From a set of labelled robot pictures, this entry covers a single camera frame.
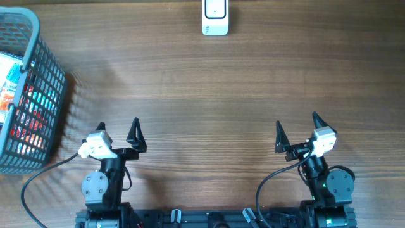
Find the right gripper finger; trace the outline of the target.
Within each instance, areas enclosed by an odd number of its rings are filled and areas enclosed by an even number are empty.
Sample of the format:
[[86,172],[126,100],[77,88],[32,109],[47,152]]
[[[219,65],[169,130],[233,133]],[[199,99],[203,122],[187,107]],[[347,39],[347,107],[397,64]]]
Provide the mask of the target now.
[[276,121],[276,140],[275,140],[275,152],[284,153],[285,149],[290,146],[288,137],[282,127],[279,120]]
[[322,128],[322,127],[330,127],[333,131],[334,131],[334,133],[336,134],[337,133],[337,131],[333,128],[333,127],[331,127],[328,123],[326,123],[320,116],[319,116],[319,114],[317,114],[317,112],[313,112],[312,113],[312,117],[313,117],[313,122],[314,122],[314,125],[315,125],[315,128],[316,129],[320,129],[320,128]]

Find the orange tissue pack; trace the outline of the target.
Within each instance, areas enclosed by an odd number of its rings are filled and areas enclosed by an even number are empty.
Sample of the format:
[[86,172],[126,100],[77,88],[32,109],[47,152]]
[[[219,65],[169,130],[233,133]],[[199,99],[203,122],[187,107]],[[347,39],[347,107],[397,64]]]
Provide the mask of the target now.
[[13,101],[16,84],[6,80],[1,89],[1,111],[8,111],[8,105]]

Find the cream snack pouch blue seal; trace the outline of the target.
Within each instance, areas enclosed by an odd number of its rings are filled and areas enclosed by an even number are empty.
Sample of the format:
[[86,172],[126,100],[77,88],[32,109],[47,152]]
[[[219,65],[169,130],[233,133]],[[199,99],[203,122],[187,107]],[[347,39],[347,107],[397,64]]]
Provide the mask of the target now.
[[15,95],[22,65],[21,56],[1,52],[1,94]]

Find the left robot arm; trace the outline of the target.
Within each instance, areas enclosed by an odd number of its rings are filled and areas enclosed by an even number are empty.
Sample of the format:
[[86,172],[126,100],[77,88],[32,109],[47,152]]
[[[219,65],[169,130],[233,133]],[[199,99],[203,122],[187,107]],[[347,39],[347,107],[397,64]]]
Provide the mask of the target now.
[[81,191],[86,209],[78,212],[75,227],[143,227],[141,218],[130,203],[122,202],[124,176],[128,175],[126,162],[138,160],[147,151],[140,122],[134,118],[128,132],[127,148],[112,148],[113,140],[106,132],[104,122],[83,140],[78,154],[101,162],[100,169],[85,176]]

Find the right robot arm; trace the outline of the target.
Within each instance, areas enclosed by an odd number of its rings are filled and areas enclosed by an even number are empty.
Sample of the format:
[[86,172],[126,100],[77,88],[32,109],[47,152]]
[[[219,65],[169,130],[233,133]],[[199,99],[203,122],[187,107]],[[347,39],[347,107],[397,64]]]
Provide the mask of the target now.
[[329,167],[325,153],[333,150],[337,131],[317,113],[313,113],[315,129],[311,137],[291,144],[280,122],[276,122],[275,151],[285,159],[298,160],[299,175],[306,182],[311,200],[295,208],[273,208],[266,215],[272,227],[356,227],[352,203],[355,174],[342,165]]

